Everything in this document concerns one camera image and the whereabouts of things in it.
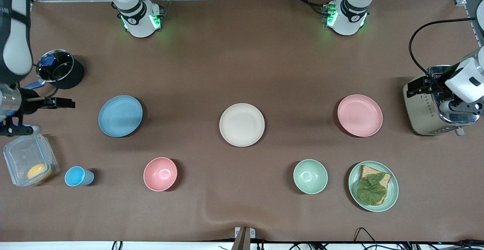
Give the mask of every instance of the blue cup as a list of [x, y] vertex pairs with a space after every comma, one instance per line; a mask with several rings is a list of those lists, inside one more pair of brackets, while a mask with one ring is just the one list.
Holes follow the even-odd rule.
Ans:
[[94, 174], [92, 171], [76, 166], [66, 172], [64, 181], [68, 186], [86, 186], [94, 181]]

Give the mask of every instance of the lemon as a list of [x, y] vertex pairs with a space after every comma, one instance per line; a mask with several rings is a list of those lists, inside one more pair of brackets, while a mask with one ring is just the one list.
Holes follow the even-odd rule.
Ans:
[[[27, 173], [27, 178], [32, 179], [35, 176], [38, 176], [39, 174], [44, 172], [46, 169], [47, 169], [47, 166], [45, 164], [37, 164], [31, 167], [31, 169], [29, 169], [29, 172]], [[52, 169], [49, 169], [43, 179], [49, 177], [51, 173], [52, 173]]]

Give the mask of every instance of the black pot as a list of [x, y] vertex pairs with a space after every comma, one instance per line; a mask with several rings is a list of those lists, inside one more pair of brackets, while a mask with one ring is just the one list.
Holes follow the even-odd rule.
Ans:
[[52, 55], [54, 59], [37, 68], [37, 76], [59, 89], [69, 89], [78, 85], [84, 77], [84, 67], [72, 54], [65, 50], [52, 50], [43, 57]]

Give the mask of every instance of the pink plate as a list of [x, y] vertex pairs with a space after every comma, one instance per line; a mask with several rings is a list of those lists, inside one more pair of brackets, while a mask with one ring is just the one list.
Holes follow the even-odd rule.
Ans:
[[148, 163], [143, 173], [143, 180], [150, 190], [164, 191], [173, 185], [177, 174], [177, 166], [171, 159], [159, 157]]
[[358, 137], [376, 134], [383, 124], [382, 110], [364, 95], [344, 98], [338, 106], [338, 119], [346, 131]]

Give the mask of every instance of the cup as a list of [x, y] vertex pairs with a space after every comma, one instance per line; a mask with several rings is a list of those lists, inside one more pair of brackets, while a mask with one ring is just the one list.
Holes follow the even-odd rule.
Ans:
[[64, 176], [64, 181], [68, 186], [86, 186], [93, 180], [94, 174], [92, 171], [79, 166], [70, 168]]
[[26, 85], [25, 89], [43, 87], [45, 83], [59, 89], [70, 89], [78, 85], [84, 77], [83, 65], [66, 50], [45, 53], [35, 72], [39, 80]]

